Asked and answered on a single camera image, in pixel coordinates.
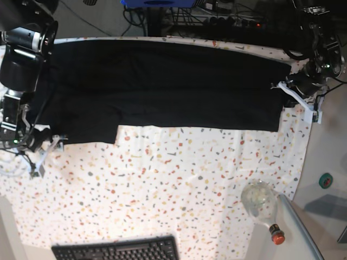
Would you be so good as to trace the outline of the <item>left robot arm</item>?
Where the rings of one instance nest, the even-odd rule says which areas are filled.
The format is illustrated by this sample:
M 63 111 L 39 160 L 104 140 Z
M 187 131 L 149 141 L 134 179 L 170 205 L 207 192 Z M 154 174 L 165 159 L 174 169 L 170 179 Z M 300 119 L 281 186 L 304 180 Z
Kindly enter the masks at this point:
M 329 9 L 320 1 L 287 1 L 273 8 L 266 21 L 284 53 L 305 63 L 277 85 L 289 96 L 286 105 L 301 104 L 307 113 L 318 116 L 324 97 L 332 91 L 328 80 L 346 84 L 339 79 L 345 61 Z

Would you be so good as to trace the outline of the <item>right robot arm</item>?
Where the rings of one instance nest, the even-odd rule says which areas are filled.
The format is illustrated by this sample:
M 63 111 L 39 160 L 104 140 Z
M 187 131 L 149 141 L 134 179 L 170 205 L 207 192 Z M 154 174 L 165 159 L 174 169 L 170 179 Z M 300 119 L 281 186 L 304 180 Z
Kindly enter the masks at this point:
M 22 156 L 30 175 L 40 171 L 48 152 L 35 164 L 26 151 L 36 152 L 44 141 L 50 149 L 61 140 L 49 129 L 36 129 L 48 101 L 45 100 L 33 121 L 28 119 L 42 67 L 50 54 L 58 22 L 52 17 L 58 1 L 1 1 L 1 37 L 5 52 L 1 62 L 1 84 L 7 91 L 1 98 L 1 150 Z

